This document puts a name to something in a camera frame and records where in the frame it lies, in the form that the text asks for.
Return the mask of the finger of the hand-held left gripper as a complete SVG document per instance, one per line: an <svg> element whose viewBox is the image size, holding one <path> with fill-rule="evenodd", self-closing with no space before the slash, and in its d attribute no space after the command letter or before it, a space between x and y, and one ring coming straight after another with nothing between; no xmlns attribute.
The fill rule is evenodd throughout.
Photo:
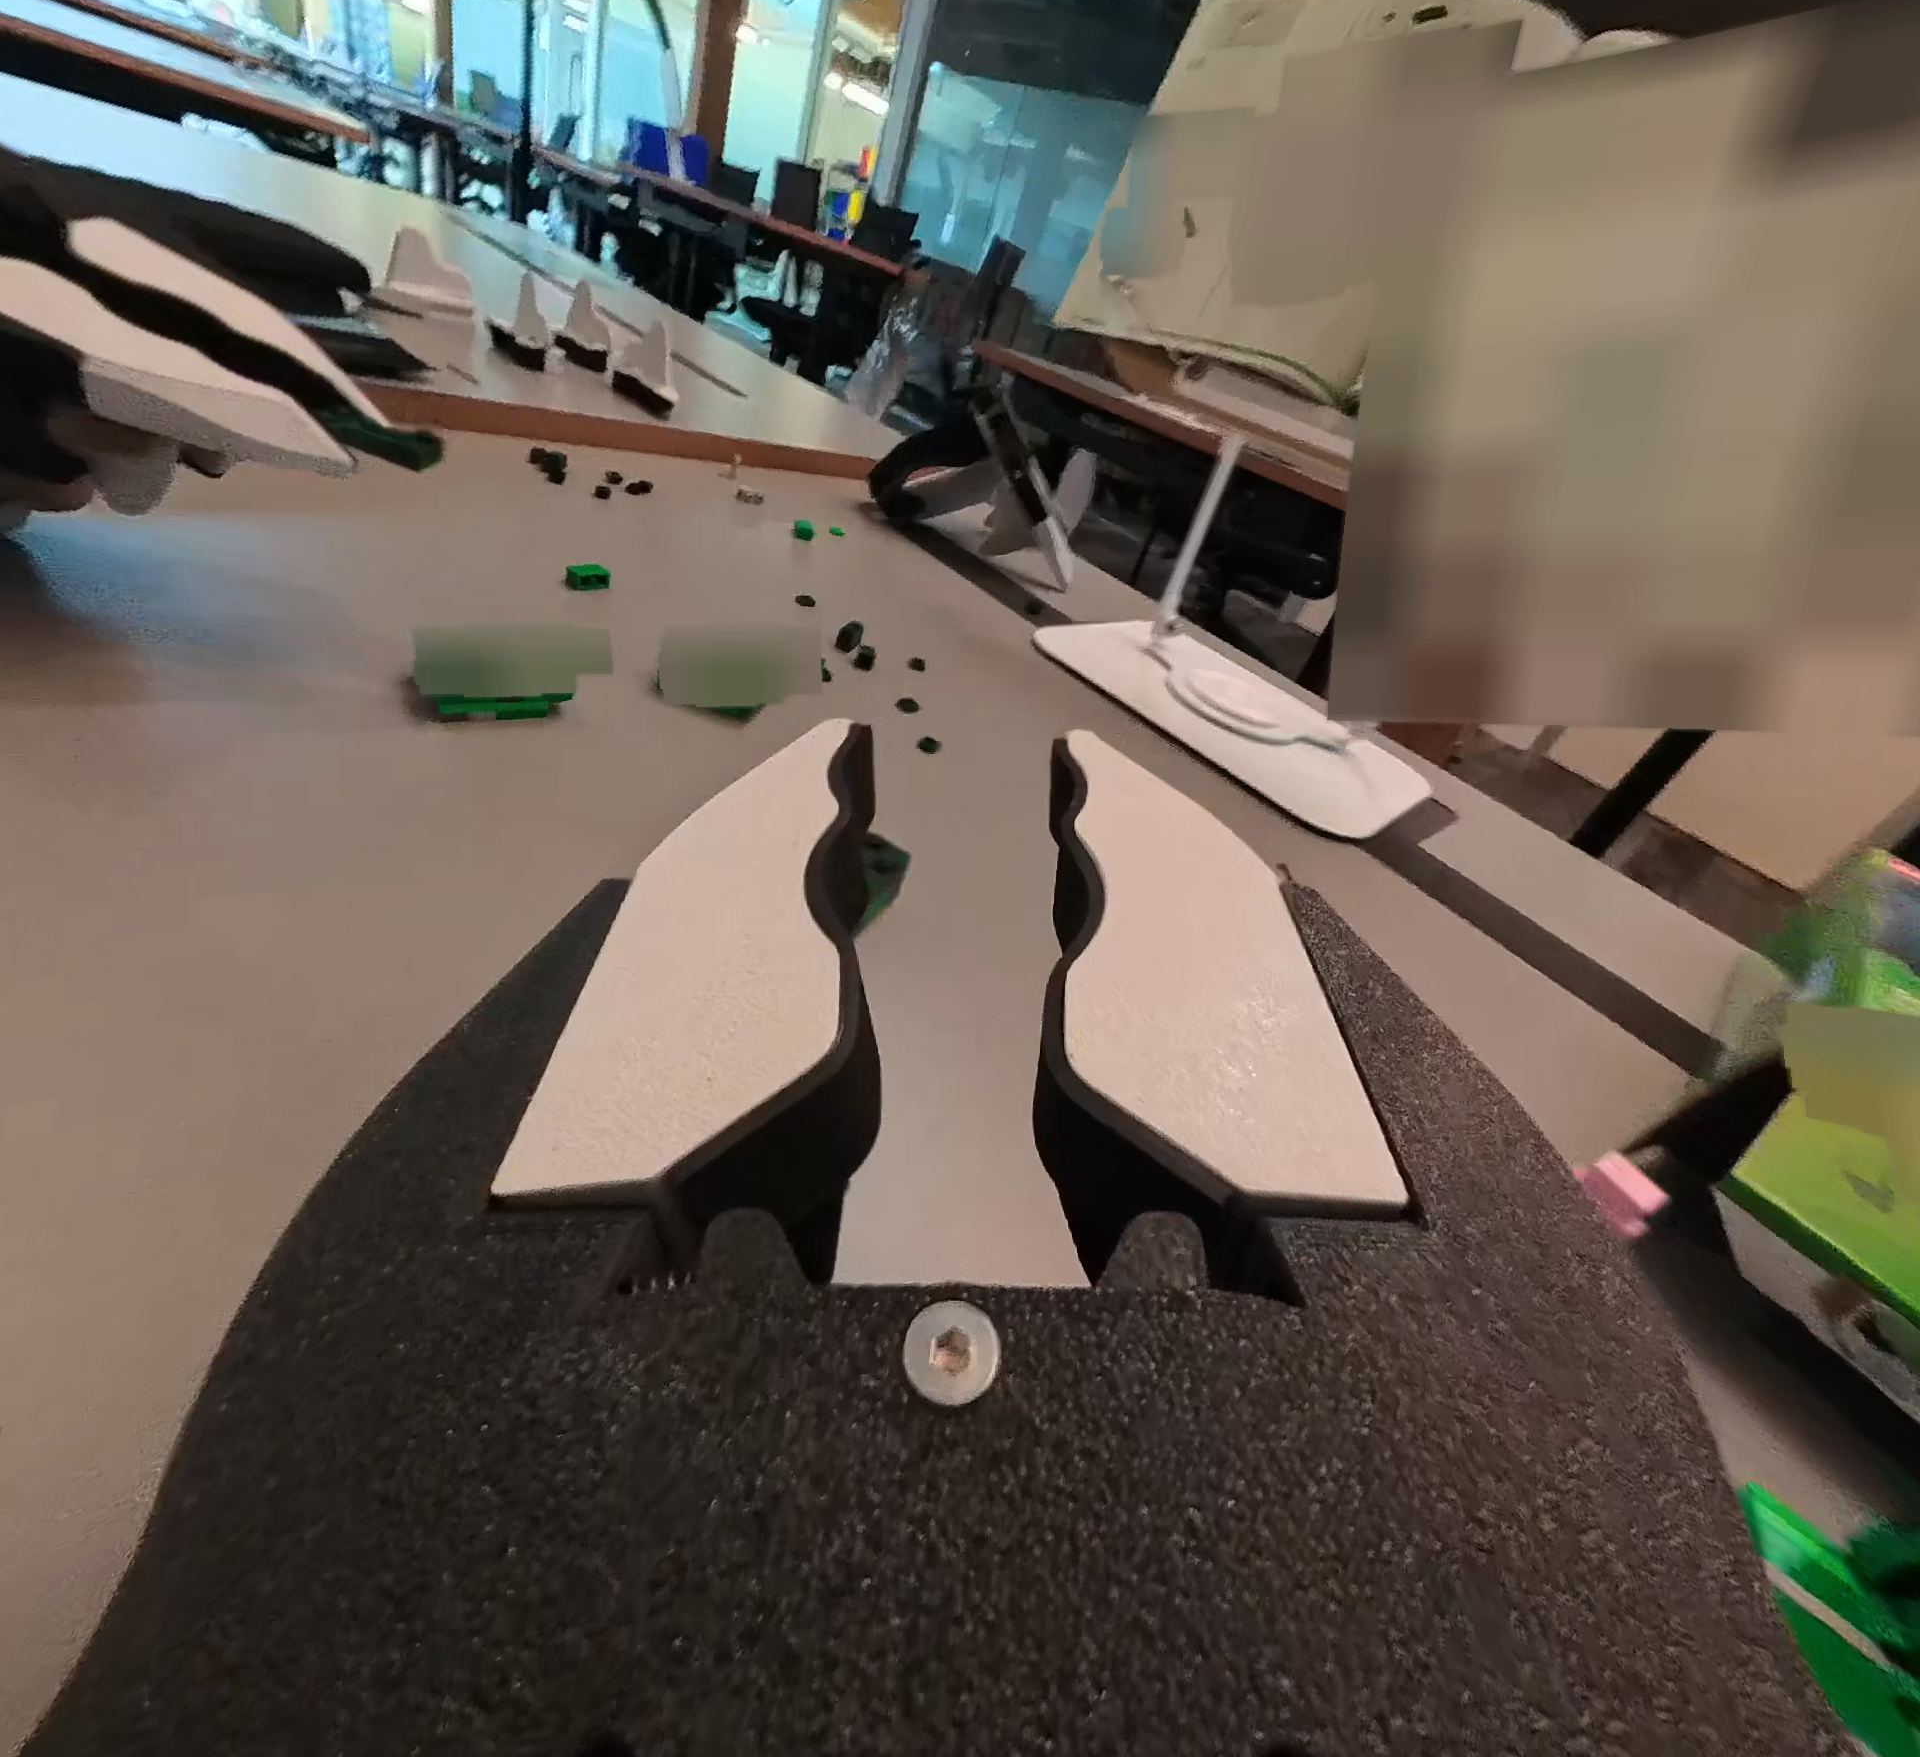
<svg viewBox="0 0 1920 1757"><path fill-rule="evenodd" d="M86 409L241 465L346 477L354 457L288 394L132 324L37 263L2 260L5 322L70 359Z"/></svg>
<svg viewBox="0 0 1920 1757"><path fill-rule="evenodd" d="M201 331L213 324L228 344L300 365L300 376L284 384L292 396L300 396L308 384L328 390L324 397L300 396L307 407L351 407L368 423L377 423L377 407L305 331L228 277L102 217L70 220L66 250L121 286L137 286L144 294L166 296L193 310Z"/></svg>

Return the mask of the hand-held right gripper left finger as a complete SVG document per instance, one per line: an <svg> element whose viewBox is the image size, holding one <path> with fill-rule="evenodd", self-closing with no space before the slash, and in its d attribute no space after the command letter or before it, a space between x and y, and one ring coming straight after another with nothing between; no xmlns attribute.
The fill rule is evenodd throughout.
<svg viewBox="0 0 1920 1757"><path fill-rule="evenodd" d="M697 1196L751 1137L802 1127L827 1190L871 1148L878 1055L853 932L873 735L829 719L692 811L637 865L493 1174L506 1206Z"/></svg>

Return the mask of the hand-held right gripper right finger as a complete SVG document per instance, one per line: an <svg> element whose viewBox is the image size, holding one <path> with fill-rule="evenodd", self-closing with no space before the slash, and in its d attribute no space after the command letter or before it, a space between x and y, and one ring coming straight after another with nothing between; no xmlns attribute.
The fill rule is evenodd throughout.
<svg viewBox="0 0 1920 1757"><path fill-rule="evenodd" d="M1223 1211L1407 1216L1279 869L1091 730L1054 741L1049 776L1046 1086Z"/></svg>

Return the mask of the dark green brick plate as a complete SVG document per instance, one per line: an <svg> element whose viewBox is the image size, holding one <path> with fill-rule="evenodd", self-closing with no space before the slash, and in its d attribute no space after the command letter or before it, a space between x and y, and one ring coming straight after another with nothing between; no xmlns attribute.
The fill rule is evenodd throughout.
<svg viewBox="0 0 1920 1757"><path fill-rule="evenodd" d="M351 407L326 407L319 414L319 423L358 458L372 458L416 472L431 470L444 462L444 440L430 430L407 430L369 419Z"/></svg>

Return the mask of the green building set box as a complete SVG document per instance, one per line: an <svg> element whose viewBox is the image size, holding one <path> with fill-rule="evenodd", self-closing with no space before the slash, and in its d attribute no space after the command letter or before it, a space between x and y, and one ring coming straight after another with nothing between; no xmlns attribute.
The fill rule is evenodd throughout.
<svg viewBox="0 0 1920 1757"><path fill-rule="evenodd" d="M1717 1040L1717 1086L1771 1057L1790 1078L1717 1180L1740 1276L1917 1416L1917 865L1833 867L1740 958Z"/></svg>

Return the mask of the pink brick pig figure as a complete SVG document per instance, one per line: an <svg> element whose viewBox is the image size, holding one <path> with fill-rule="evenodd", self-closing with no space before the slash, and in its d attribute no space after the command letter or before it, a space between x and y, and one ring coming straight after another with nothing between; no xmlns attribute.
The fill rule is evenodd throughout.
<svg viewBox="0 0 1920 1757"><path fill-rule="evenodd" d="M1645 1239L1670 1206L1670 1195L1620 1152L1577 1167L1575 1180L1622 1243Z"/></svg>

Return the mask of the scattered small green bricks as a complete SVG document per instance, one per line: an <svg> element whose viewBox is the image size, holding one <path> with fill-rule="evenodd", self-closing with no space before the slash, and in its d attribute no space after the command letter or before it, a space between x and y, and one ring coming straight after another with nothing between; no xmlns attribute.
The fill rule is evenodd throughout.
<svg viewBox="0 0 1920 1757"><path fill-rule="evenodd" d="M917 753L945 750L923 715L925 660L879 616L879 544L856 534L848 512L781 514L757 485L719 503L607 477L591 495L594 528L635 532L563 569L563 590L594 616L621 618L595 666L634 666L643 690L694 715L699 704L813 713L819 698L861 694L900 715Z"/></svg>

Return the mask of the wood-edged grey table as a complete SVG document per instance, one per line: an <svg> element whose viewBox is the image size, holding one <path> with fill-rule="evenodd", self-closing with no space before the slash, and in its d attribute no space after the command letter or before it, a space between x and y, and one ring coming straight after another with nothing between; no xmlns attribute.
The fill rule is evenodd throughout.
<svg viewBox="0 0 1920 1757"><path fill-rule="evenodd" d="M431 359L421 379L369 379L372 402L399 426L488 434L541 445L653 454L858 482L896 434L757 356L688 324L613 283L598 291L626 329L670 329L677 404L660 419L560 359L541 378L493 351L486 320L510 313L525 263L500 246L506 231L393 186L375 186L230 138L184 130L54 86L2 79L5 144L35 157L147 180L230 204L324 239L384 277L393 237L430 237L460 269L478 310L468 328L390 319L397 339Z"/></svg>

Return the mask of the grey pointed tool holder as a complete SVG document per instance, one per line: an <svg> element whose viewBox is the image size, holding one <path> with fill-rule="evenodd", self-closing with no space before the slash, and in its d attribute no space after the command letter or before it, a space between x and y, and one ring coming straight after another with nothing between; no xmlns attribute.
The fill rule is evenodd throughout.
<svg viewBox="0 0 1920 1757"><path fill-rule="evenodd" d="M1096 470L1091 451L1023 423L1009 397L976 396L879 458L868 493L888 520L931 527L964 553L1066 593Z"/></svg>

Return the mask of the dark wooden desk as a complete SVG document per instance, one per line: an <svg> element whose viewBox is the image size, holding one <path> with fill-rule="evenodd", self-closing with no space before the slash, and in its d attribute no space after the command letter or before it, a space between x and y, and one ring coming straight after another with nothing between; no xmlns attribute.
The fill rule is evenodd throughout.
<svg viewBox="0 0 1920 1757"><path fill-rule="evenodd" d="M982 370L1000 371L1020 388L1044 390L1079 409L1096 412L1189 453L1217 454L1239 437L1239 469L1333 508L1347 510L1353 445L1349 431L1289 412L1279 422L1237 422L1206 405L1142 396L1109 378L1071 370L1046 357L997 344L973 347Z"/></svg>

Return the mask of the building instruction booklet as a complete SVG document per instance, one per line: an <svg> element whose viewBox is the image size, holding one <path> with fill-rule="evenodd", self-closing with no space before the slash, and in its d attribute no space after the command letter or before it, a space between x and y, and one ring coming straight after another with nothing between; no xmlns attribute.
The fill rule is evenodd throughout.
<svg viewBox="0 0 1920 1757"><path fill-rule="evenodd" d="M1537 0L1205 0L1054 322L1344 405L1464 121L1584 44Z"/></svg>

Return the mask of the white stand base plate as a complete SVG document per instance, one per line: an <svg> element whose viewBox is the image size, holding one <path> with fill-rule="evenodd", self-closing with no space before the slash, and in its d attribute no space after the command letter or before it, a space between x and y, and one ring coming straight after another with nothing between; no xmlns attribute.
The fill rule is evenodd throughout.
<svg viewBox="0 0 1920 1757"><path fill-rule="evenodd" d="M1033 645L1293 821L1366 844L1428 805L1428 776L1371 735L1333 720L1307 692L1201 642L1183 616L1244 449L1239 431L1220 437L1153 618L1059 624L1039 629Z"/></svg>

